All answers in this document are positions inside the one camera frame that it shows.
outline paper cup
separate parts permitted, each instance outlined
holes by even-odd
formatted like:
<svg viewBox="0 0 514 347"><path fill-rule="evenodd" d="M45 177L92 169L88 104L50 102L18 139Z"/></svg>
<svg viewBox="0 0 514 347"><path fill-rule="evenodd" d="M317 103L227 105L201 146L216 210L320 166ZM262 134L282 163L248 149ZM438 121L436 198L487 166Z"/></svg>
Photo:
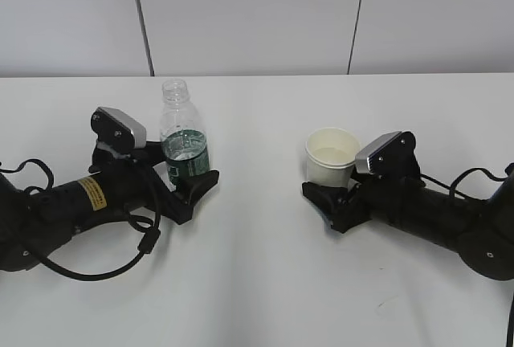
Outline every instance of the paper cup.
<svg viewBox="0 0 514 347"><path fill-rule="evenodd" d="M308 137L305 150L307 181L346 188L361 144L346 130L323 128Z"/></svg>

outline table surface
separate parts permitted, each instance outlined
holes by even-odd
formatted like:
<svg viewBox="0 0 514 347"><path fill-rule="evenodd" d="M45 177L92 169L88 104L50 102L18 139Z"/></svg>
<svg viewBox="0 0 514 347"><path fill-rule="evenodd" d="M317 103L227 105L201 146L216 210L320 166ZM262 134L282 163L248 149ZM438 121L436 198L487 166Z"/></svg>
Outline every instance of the table surface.
<svg viewBox="0 0 514 347"><path fill-rule="evenodd" d="M56 182L83 177L89 118L119 108L158 138L164 78L2 79L3 167L42 158ZM455 347L504 345L513 284L379 222L339 235L302 197L304 141L336 126L363 145L410 130L424 173L450 182L514 158L513 74L186 78L220 183L193 221L165 220L150 256L114 280L45 267L0 275L2 345ZM43 184L36 169L10 176ZM497 187L470 176L462 190ZM51 258L76 271L131 259L139 235L112 224Z"/></svg>

